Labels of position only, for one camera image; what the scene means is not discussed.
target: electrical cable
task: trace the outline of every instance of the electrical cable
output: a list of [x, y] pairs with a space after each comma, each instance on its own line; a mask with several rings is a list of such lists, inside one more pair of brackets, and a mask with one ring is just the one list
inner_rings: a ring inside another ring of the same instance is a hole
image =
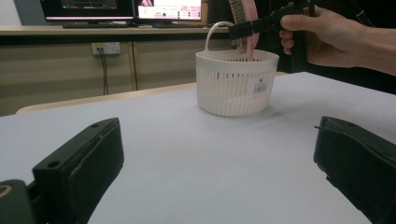
[[108, 85], [107, 85], [107, 64], [106, 64], [106, 56], [103, 48], [98, 48], [102, 66], [103, 66], [103, 95], [108, 95]]

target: white basket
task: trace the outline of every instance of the white basket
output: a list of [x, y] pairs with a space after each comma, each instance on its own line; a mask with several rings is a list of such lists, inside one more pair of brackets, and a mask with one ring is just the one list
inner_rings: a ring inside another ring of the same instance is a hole
[[246, 116], [268, 105], [279, 56], [254, 50], [254, 62], [235, 50], [209, 51], [213, 31], [227, 21], [216, 23], [206, 38], [205, 50], [195, 54], [198, 106], [225, 117]]

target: white table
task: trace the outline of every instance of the white table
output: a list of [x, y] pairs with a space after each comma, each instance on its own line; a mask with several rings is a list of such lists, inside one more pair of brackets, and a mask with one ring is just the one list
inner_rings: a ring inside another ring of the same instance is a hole
[[345, 119], [396, 143], [395, 110], [395, 95], [302, 73], [245, 118], [207, 114], [195, 89], [2, 117], [0, 180], [30, 183], [53, 150], [118, 117], [124, 167], [90, 223], [365, 224], [313, 162], [314, 126]]

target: monitor screen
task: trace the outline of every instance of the monitor screen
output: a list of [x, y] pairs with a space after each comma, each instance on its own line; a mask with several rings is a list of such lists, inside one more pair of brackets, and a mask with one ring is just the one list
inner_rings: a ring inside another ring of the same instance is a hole
[[41, 0], [46, 21], [130, 21], [131, 0]]
[[136, 21], [200, 21], [201, 0], [134, 0]]

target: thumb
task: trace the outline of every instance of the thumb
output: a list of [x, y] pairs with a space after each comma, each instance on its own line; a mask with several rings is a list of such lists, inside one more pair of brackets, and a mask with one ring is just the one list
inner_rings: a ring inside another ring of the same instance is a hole
[[280, 20], [280, 25], [290, 31], [306, 30], [313, 33], [316, 33], [320, 30], [320, 27], [322, 27], [317, 18], [304, 15], [286, 15]]

